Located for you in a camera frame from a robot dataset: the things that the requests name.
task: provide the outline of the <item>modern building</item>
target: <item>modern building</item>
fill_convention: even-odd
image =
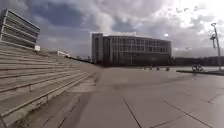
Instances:
[[[166,65],[171,42],[139,36],[92,34],[93,63],[109,65]]]
[[[5,9],[0,16],[0,42],[35,49],[40,28]]]

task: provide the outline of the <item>dark cloud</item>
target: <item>dark cloud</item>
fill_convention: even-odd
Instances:
[[[67,4],[47,2],[44,6],[29,2],[29,11],[47,19],[55,26],[70,26],[80,28],[83,15],[78,10],[71,9]]]
[[[123,22],[119,18],[115,18],[115,25],[113,26],[114,31],[118,32],[137,32],[129,22]]]
[[[179,8],[176,8],[176,12],[177,13],[182,13],[183,11],[181,9],[179,9]]]

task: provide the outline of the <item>building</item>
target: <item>building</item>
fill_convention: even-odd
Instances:
[[[57,55],[57,56],[70,57],[70,55],[68,53],[62,52],[62,51],[59,51],[59,50],[57,50],[57,51],[50,51],[48,53],[54,54],[54,55]]]
[[[0,16],[0,42],[35,49],[40,29],[16,13],[5,9]]]
[[[92,61],[109,65],[167,65],[171,42],[138,36],[92,34]]]

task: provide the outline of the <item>pavement joint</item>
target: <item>pavement joint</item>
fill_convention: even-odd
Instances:
[[[150,127],[150,128],[156,128],[156,127],[159,127],[159,126],[162,126],[162,125],[165,125],[165,124],[172,123],[173,121],[178,120],[178,119],[180,119],[180,118],[182,118],[182,117],[185,117],[185,116],[187,116],[187,115],[179,116],[179,117],[175,118],[174,120],[169,120],[169,121],[167,121],[167,122],[164,122],[164,123],[161,123],[161,124],[152,126],[152,127]]]
[[[125,100],[125,98],[122,96],[122,99],[125,103],[125,105],[127,106],[129,112],[131,113],[132,117],[135,119],[136,123],[138,124],[139,128],[142,128],[141,124],[139,123],[139,121],[137,120],[137,118],[135,117],[134,113],[132,112],[130,106],[128,105],[127,101]]]
[[[67,119],[67,117],[65,117],[62,122],[59,124],[58,128],[60,128],[62,126],[62,124],[65,122],[65,120]]]
[[[212,97],[210,100],[208,100],[208,103],[213,104],[212,101],[213,101],[214,99],[216,99],[218,96],[221,96],[221,94],[217,94],[217,95],[215,95],[214,97]]]
[[[163,102],[165,102],[165,103],[166,103],[166,104],[168,104],[169,106],[171,106],[171,107],[173,107],[173,108],[177,109],[178,111],[183,112],[184,114],[188,115],[189,117],[193,118],[194,120],[199,121],[200,123],[202,123],[202,124],[206,125],[207,127],[212,128],[212,126],[210,126],[210,125],[208,125],[208,124],[204,123],[203,121],[201,121],[201,120],[199,120],[199,119],[197,119],[197,118],[193,117],[192,115],[190,115],[190,114],[188,114],[188,113],[186,113],[186,112],[182,111],[181,109],[179,109],[179,108],[175,107],[174,105],[172,105],[172,104],[170,104],[170,103],[168,103],[168,102],[166,102],[166,101],[163,101]]]
[[[54,116],[50,116],[42,125],[41,125],[41,128],[49,121],[53,118]]]
[[[82,95],[80,95],[80,96],[77,98],[77,101],[76,101],[75,105],[72,107],[71,110],[69,110],[69,112],[71,112],[71,111],[75,108],[76,104],[80,101],[80,97],[81,97],[81,96],[82,96]]]
[[[186,94],[186,93],[184,93],[184,92],[179,92],[179,93],[184,94],[184,95],[186,95],[186,96],[192,96],[192,97],[195,97],[194,95]],[[196,98],[197,98],[198,100],[203,101],[203,102],[209,103],[209,102],[208,102],[209,100],[206,101],[206,100],[203,100],[203,99],[201,99],[200,97],[197,97],[197,96],[196,96]]]

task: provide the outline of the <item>white cloud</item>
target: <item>white cloud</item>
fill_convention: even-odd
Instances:
[[[18,6],[24,6],[26,9],[25,0],[10,1],[19,2]],[[82,25],[88,24],[89,21],[93,22],[96,26],[94,31],[113,32],[113,26],[116,25],[116,18],[118,18],[130,24],[140,35],[171,40],[173,47],[179,49],[185,47],[200,49],[201,46],[212,48],[209,36],[213,30],[210,24],[217,22],[220,43],[224,46],[222,43],[224,41],[224,15],[222,14],[224,9],[223,2],[220,0],[32,0],[31,2],[38,6],[46,6],[46,2],[67,4],[71,9],[79,10],[84,14]],[[35,19],[45,26],[45,30],[42,30],[45,37],[57,38],[57,41],[44,38],[49,42],[76,40],[80,43],[81,39],[74,39],[72,36],[66,36],[57,31],[68,34],[74,31],[90,31],[88,28],[75,30],[53,26],[40,16],[35,16]],[[90,39],[85,39],[83,42],[89,45]]]

